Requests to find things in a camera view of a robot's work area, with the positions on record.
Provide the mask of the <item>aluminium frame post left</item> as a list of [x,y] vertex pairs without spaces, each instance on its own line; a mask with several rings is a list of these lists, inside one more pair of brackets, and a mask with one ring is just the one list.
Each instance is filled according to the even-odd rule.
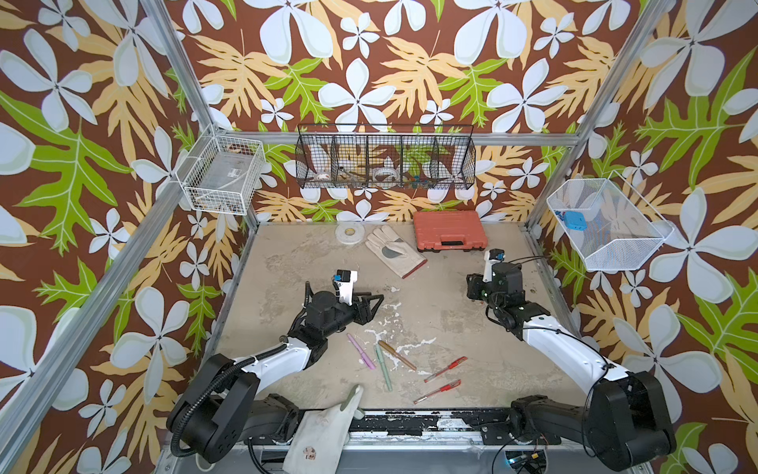
[[[177,37],[177,31],[173,26],[173,22],[170,18],[168,8],[163,1],[142,1],[140,5],[144,8],[147,19],[152,21],[154,28],[157,32],[159,41],[163,45],[169,63],[176,75],[178,85],[185,93],[186,101],[189,106],[189,110],[195,114],[197,124],[199,125],[199,137],[206,130],[218,130],[223,134],[236,134],[244,137],[237,132],[229,132],[223,130],[210,112],[210,104],[203,96],[201,85],[193,72],[191,67],[191,61],[186,53],[182,42]],[[260,221],[256,217],[256,213],[251,203],[249,213],[242,216],[252,233],[258,231],[260,227]]]

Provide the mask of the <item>white green glove front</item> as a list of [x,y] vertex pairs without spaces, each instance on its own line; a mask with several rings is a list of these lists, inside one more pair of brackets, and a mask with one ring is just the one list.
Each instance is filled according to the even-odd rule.
[[363,392],[361,385],[355,385],[341,404],[303,416],[282,466],[285,473],[337,472]]

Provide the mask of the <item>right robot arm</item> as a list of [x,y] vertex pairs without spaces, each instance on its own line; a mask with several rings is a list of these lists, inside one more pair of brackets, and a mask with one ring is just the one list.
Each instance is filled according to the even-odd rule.
[[610,361],[526,298],[521,266],[488,264],[466,278],[467,296],[485,305],[487,320],[548,357],[584,392],[580,405],[544,395],[514,400],[509,434],[517,440],[578,442],[607,468],[621,472],[672,454],[677,440],[660,382]]

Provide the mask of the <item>red gel pen lower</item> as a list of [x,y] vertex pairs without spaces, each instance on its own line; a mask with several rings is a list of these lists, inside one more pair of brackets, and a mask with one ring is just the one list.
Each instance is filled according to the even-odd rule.
[[444,393],[444,392],[448,392],[448,391],[451,391],[451,390],[459,387],[461,385],[461,383],[462,383],[461,379],[456,379],[456,380],[454,380],[454,381],[452,381],[450,383],[447,383],[446,385],[443,385],[442,387],[439,387],[438,389],[435,389],[434,391],[432,391],[432,392],[430,392],[428,394],[422,395],[420,398],[418,398],[418,399],[416,399],[414,401],[414,404],[415,405],[422,404],[422,403],[424,403],[424,401],[426,401],[426,400],[428,400],[428,399],[430,399],[430,398],[432,398],[432,397],[434,397],[434,396],[436,396],[438,394],[441,394],[441,393]]

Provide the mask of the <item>aluminium frame post right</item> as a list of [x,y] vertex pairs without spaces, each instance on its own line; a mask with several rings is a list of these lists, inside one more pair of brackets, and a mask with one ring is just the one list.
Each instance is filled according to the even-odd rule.
[[542,193],[539,195],[527,221],[525,227],[531,231],[535,226],[540,224],[542,216],[547,209],[549,195],[552,195],[566,178],[566,173],[570,171],[572,164],[576,159],[582,157],[584,146],[588,145],[590,134],[597,128],[602,113],[612,102],[625,77],[631,70],[635,60],[641,54],[642,49],[655,32],[655,28],[660,22],[661,17],[667,13],[675,1],[649,1],[647,7],[643,9],[638,21],[635,23],[628,39],[614,59],[609,73],[601,83],[598,93],[591,103],[584,121],[578,126],[576,133],[572,137],[572,142],[566,145],[566,151],[559,160],[555,170],[551,174]]

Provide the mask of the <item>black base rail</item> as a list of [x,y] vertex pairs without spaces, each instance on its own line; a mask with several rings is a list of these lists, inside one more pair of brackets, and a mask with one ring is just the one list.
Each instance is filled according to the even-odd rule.
[[348,446],[453,448],[495,446],[510,439],[509,408],[367,410],[349,428]]

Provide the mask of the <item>red plastic tool case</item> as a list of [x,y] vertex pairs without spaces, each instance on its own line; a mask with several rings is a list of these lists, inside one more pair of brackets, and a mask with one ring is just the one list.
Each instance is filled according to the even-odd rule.
[[485,250],[489,245],[475,211],[420,211],[413,223],[418,252]]

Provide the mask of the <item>beige work glove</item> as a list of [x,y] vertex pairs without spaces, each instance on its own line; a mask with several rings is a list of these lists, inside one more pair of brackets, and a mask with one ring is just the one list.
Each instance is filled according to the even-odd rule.
[[408,278],[428,261],[389,225],[374,229],[365,245],[399,278]]

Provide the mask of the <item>pink pen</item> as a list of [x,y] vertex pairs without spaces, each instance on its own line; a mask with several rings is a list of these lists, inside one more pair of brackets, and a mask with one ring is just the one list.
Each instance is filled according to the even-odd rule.
[[363,349],[362,345],[353,337],[351,334],[347,334],[347,339],[349,339],[349,343],[355,348],[355,351],[359,354],[360,359],[363,361],[365,366],[370,369],[371,371],[375,371],[376,365],[373,363],[373,360],[371,357],[369,357],[368,353]]

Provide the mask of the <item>aluminium frame post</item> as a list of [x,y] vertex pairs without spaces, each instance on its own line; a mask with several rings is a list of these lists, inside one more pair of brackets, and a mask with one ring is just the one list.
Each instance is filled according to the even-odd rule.
[[[157,32],[159,41],[163,45],[169,63],[176,75],[178,85],[185,93],[186,101],[189,106],[189,110],[195,114],[197,124],[199,125],[199,137],[206,130],[218,130],[223,134],[236,134],[244,137],[237,132],[229,132],[223,130],[210,112],[210,104],[203,96],[201,85],[193,72],[191,67],[191,61],[186,53],[182,42],[177,37],[177,31],[173,26],[173,22],[170,18],[168,8],[163,1],[142,1],[140,5],[144,8],[147,19],[152,21],[154,28]],[[256,217],[256,213],[251,203],[249,213],[242,216],[252,233],[258,231],[260,227],[260,221]]]
[[572,164],[576,159],[582,157],[584,146],[588,145],[590,134],[597,128],[602,113],[612,102],[625,77],[631,70],[635,60],[641,54],[642,49],[655,32],[655,28],[660,22],[661,17],[667,13],[675,1],[649,1],[647,7],[643,9],[638,21],[635,23],[628,39],[614,59],[609,73],[601,83],[598,93],[591,103],[584,121],[578,126],[576,133],[572,137],[572,142],[566,145],[566,151],[559,160],[555,170],[551,174],[542,193],[539,195],[527,221],[525,227],[531,231],[535,226],[540,224],[542,216],[547,209],[549,195],[552,195],[566,178],[566,173],[570,171]]

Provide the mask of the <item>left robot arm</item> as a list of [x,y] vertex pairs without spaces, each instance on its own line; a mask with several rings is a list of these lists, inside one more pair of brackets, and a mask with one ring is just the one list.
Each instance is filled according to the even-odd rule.
[[280,395],[259,400],[258,394],[315,365],[327,351],[331,335],[351,323],[371,322],[383,301],[382,294],[358,292],[345,303],[335,292],[314,292],[307,286],[301,310],[277,346],[238,359],[212,355],[169,416],[173,456],[196,454],[215,463],[239,442],[262,446],[292,440],[300,410]]

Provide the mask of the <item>red gel pen upper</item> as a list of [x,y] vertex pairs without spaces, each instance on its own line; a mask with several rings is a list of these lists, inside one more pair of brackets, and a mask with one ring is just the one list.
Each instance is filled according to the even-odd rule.
[[459,367],[461,363],[464,363],[464,361],[468,361],[467,357],[458,357],[455,361],[452,361],[449,365],[446,365],[443,369],[440,369],[439,371],[436,371],[435,373],[432,373],[427,378],[424,379],[424,383],[429,383],[430,381],[440,377],[440,375],[443,375],[444,373],[448,371],[452,371],[452,369],[456,369],[456,367]]

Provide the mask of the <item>white tape roll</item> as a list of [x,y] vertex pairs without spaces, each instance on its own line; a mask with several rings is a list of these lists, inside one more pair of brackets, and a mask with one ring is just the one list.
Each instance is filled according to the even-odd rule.
[[365,227],[358,222],[341,222],[336,228],[336,239],[345,246],[360,244],[365,234]]

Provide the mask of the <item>blue object in basket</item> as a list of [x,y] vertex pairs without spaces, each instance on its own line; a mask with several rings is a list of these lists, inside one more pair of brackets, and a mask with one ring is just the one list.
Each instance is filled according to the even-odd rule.
[[568,230],[584,232],[587,229],[587,221],[578,211],[564,211],[562,222]]

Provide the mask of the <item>red gel pen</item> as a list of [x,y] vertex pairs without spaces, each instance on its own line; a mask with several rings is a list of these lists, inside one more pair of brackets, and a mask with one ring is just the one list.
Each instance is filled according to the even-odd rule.
[[432,391],[432,392],[430,392],[428,394],[422,395],[420,398],[418,398],[418,399],[416,399],[414,401],[414,404],[415,405],[422,404],[422,403],[424,403],[424,401],[426,401],[426,400],[428,400],[428,399],[430,399],[430,398],[432,398],[432,397],[434,397],[434,396],[436,396],[438,394],[441,394],[441,393],[444,393],[444,392],[448,392],[448,391],[451,391],[451,390],[459,387],[461,385],[461,383],[462,383],[461,379],[456,379],[456,380],[454,380],[454,381],[452,381],[450,383],[447,383],[446,385],[443,385],[442,387],[439,387],[438,389],[435,389],[434,391]]
[[449,365],[446,365],[443,369],[440,369],[439,371],[436,371],[435,373],[432,373],[427,378],[424,379],[424,383],[429,383],[430,381],[440,377],[440,375],[443,375],[444,373],[448,371],[452,371],[452,369],[456,369],[456,367],[459,367],[461,363],[464,363],[464,361],[468,361],[467,357],[458,357],[455,361],[452,361]]

